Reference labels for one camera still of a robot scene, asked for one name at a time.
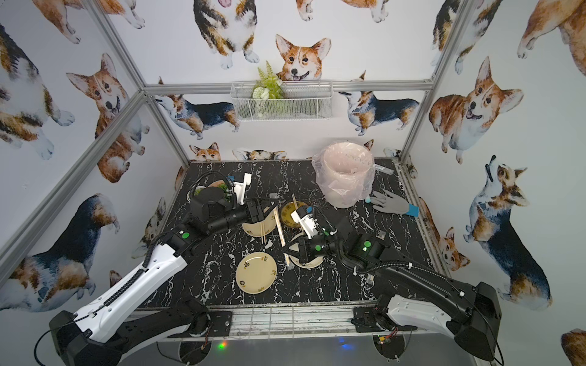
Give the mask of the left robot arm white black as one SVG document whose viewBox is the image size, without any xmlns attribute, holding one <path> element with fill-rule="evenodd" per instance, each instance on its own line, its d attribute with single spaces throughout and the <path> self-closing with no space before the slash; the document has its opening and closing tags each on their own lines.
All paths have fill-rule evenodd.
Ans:
<svg viewBox="0 0 586 366">
<path fill-rule="evenodd" d="M 189 190 L 189 211 L 180 224 L 160 233 L 148 246 L 143 262 L 101 297 L 51 321 L 47 334 L 65 365 L 116 365 L 125 354 L 167 336 L 208 328 L 207 308 L 196 300 L 170 310 L 130 321 L 128 317 L 175 274 L 195 259 L 195 250 L 214 236 L 264 221 L 279 202 L 275 198 L 248 198 L 252 175 L 215 173 L 227 186 Z"/>
</svg>

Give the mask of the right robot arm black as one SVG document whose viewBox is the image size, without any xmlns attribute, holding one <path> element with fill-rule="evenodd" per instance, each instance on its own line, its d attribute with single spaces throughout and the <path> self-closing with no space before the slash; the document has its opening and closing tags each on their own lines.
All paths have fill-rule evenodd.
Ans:
<svg viewBox="0 0 586 366">
<path fill-rule="evenodd" d="M 497 341 L 502 311 L 497 291 L 449 278 L 401 254 L 375 233 L 302 233 L 288 242 L 284 253 L 300 263 L 330 256 L 354 275 L 384 278 L 420 296 L 410 300 L 385 294 L 377 305 L 381 328 L 415 327 L 454 340 L 470 355 L 484 361 L 503 361 Z"/>
</svg>

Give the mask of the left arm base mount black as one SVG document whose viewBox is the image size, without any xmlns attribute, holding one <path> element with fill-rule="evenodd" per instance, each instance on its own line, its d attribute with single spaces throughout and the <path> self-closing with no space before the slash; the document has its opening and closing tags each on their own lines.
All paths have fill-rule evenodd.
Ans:
<svg viewBox="0 0 586 366">
<path fill-rule="evenodd" d="M 233 313 L 231 311 L 212 311 L 198 314 L 185 332 L 180 332 L 172 338 L 205 338 L 225 337 L 230 334 Z"/>
</svg>

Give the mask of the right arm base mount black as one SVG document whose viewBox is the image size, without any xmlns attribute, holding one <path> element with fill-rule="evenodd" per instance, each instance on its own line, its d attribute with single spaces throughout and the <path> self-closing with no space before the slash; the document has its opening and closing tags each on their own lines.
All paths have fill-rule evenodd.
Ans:
<svg viewBox="0 0 586 366">
<path fill-rule="evenodd" d="M 354 307 L 352 325 L 358 333 L 383 331 L 415 331 L 416 326 L 400 326 L 390 319 L 382 310 L 376 307 Z"/>
</svg>

